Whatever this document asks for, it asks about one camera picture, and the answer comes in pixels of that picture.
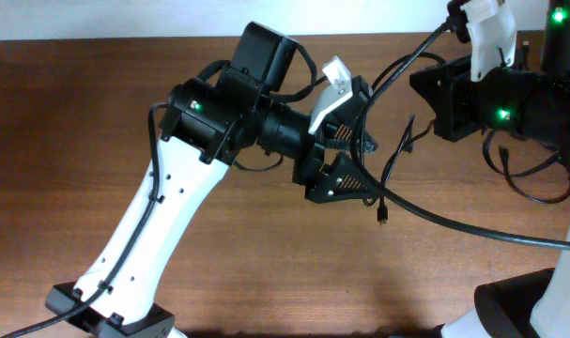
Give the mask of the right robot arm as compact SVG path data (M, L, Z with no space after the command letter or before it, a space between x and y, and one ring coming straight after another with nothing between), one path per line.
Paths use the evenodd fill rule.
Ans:
M570 1L547 6L538 69L504 1L452 1L447 26L466 57L414 73L435 133L456 142L484 131L482 154L511 190L541 205L570 203ZM557 264L478 286L473 307L438 337L570 337L570 219Z

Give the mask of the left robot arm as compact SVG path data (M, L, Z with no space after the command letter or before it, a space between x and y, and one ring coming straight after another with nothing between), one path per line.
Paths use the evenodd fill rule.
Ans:
M296 40L249 23L231 59L173 88L162 120L149 124L151 161L126 213L88 271L51 289L49 310L97 337L178 337L174 316L154 300L160 279L194 213L245 147L292 159L293 181L313 202L373 196L343 135L372 89L333 58L311 68L312 84L323 85L312 113L295 111L308 90L280 88L302 53Z

